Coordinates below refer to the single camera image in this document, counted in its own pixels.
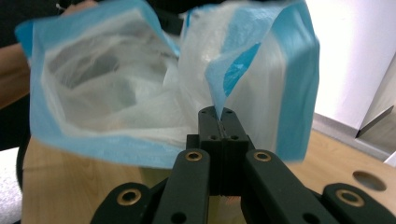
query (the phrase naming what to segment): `plastic bag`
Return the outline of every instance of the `plastic bag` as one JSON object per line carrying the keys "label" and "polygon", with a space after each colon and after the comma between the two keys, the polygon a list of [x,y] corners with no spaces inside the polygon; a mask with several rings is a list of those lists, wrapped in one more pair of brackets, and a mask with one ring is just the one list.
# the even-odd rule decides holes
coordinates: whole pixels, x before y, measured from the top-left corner
{"label": "plastic bag", "polygon": [[[318,65],[318,55],[312,56],[318,53],[318,42],[306,5],[231,3],[204,8],[208,10],[196,9],[186,20],[178,65],[178,46],[163,33],[155,13],[144,1],[112,1],[71,16],[21,25],[17,36],[32,65],[33,136],[85,156],[171,168],[177,153],[185,147],[186,134],[198,131],[198,111],[214,104],[219,112],[226,104],[258,141],[253,141],[256,147],[283,152],[279,141],[292,133],[284,132],[284,126],[294,126],[296,133],[288,143],[296,145],[286,150],[284,158],[302,159],[318,87],[318,71],[312,68]],[[258,35],[229,39],[245,25],[233,20],[240,9],[245,14],[253,13],[245,18],[245,22],[253,22],[250,30],[262,30]],[[298,44],[302,51],[282,49],[276,43],[282,38],[275,32],[276,23],[283,22],[281,15],[288,10],[297,16],[293,21],[305,24],[290,29],[311,41]],[[217,15],[223,12],[228,16]],[[192,19],[199,13],[204,16]],[[210,32],[216,33],[209,38],[212,41],[203,42]],[[230,66],[230,60],[246,58],[251,43],[256,47],[247,58],[253,62]],[[296,53],[295,59],[285,61],[285,54],[291,55],[285,50]],[[307,70],[304,66],[308,63],[303,62],[297,77],[289,79],[295,74],[288,73],[290,65],[301,63],[299,57],[305,52],[312,54],[313,61]],[[224,74],[238,78],[228,79]],[[296,88],[301,92],[294,95]],[[268,92],[270,97],[262,98]],[[252,110],[241,108],[247,105]],[[288,109],[296,115],[290,117]],[[269,141],[262,144],[261,138]]]}

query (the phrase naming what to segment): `blue-edged plastic bag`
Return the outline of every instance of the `blue-edged plastic bag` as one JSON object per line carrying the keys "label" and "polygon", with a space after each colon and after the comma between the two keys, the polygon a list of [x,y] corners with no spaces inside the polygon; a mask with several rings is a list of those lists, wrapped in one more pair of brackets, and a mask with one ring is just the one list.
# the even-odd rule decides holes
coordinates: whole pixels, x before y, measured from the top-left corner
{"label": "blue-edged plastic bag", "polygon": [[29,21],[17,36],[32,68],[32,134],[44,143],[170,168],[214,104],[237,112],[257,148],[304,157],[318,87],[304,2],[195,9],[180,55],[140,0]]}

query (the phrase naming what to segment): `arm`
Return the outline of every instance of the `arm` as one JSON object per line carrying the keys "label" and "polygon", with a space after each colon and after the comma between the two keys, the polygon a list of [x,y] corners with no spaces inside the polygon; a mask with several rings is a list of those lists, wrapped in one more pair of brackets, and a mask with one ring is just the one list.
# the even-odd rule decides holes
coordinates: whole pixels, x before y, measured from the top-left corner
{"label": "arm", "polygon": [[29,93],[29,75],[20,44],[0,48],[0,109]]}

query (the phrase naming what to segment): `wooden table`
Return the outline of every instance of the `wooden table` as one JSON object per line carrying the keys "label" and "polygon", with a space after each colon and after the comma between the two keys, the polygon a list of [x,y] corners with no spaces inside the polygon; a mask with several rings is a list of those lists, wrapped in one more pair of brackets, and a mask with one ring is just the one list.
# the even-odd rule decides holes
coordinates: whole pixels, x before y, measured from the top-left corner
{"label": "wooden table", "polygon": [[[288,166],[316,192],[321,193],[331,183],[347,183],[363,189],[396,214],[396,169],[321,133],[311,133],[304,162]],[[364,187],[353,177],[355,171],[376,175],[386,184],[386,189]],[[152,186],[168,174],[164,170],[83,158],[32,139],[24,164],[22,223],[89,223],[98,205],[117,185],[138,182]],[[235,203],[233,199],[219,200],[224,204]],[[234,207],[220,208],[209,218],[218,216],[216,223],[231,223],[221,219],[234,214],[234,210]]]}

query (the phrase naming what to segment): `person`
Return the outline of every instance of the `person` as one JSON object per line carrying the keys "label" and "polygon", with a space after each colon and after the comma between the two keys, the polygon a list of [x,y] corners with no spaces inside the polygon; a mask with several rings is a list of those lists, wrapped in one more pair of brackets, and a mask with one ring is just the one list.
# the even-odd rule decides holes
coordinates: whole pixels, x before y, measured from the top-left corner
{"label": "person", "polygon": [[[97,3],[85,0],[71,5],[62,14],[67,16]],[[29,93],[30,67],[23,53],[21,44],[0,48],[0,109],[21,99]]]}

